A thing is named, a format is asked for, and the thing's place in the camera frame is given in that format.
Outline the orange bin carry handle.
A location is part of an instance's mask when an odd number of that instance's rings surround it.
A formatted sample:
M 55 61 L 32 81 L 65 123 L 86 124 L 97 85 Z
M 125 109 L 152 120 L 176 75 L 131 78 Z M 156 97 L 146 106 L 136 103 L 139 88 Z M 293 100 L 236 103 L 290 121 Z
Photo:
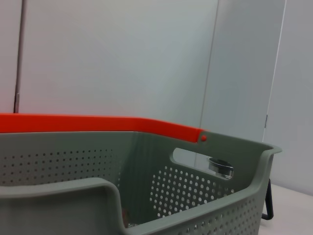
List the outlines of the orange bin carry handle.
M 0 133 L 134 131 L 197 143 L 208 140 L 203 129 L 142 117 L 4 114 Z

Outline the grey perforated storage bin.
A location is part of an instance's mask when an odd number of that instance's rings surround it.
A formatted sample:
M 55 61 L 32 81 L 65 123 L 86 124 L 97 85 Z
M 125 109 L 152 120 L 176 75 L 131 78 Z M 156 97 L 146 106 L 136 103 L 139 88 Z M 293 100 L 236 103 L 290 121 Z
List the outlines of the grey perforated storage bin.
M 201 135 L 0 134 L 0 235 L 257 235 L 281 149 Z

